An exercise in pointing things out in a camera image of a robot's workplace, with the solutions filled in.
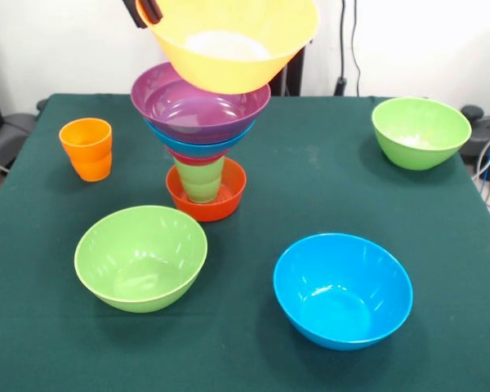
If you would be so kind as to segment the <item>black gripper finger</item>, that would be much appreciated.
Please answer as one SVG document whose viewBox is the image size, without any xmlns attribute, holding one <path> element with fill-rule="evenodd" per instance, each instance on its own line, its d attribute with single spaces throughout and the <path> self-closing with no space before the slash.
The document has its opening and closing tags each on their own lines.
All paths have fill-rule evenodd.
<svg viewBox="0 0 490 392">
<path fill-rule="evenodd" d="M 132 20 L 134 21 L 135 25 L 139 29 L 145 29 L 146 24 L 144 21 L 140 18 L 138 11 L 136 9 L 136 0 L 123 0 L 123 4 L 125 5 L 129 15 L 131 16 Z"/>
<path fill-rule="evenodd" d="M 150 24 L 157 24 L 163 17 L 163 14 L 155 0 L 140 0 L 142 10 L 142 19 L 146 18 Z"/>
</svg>

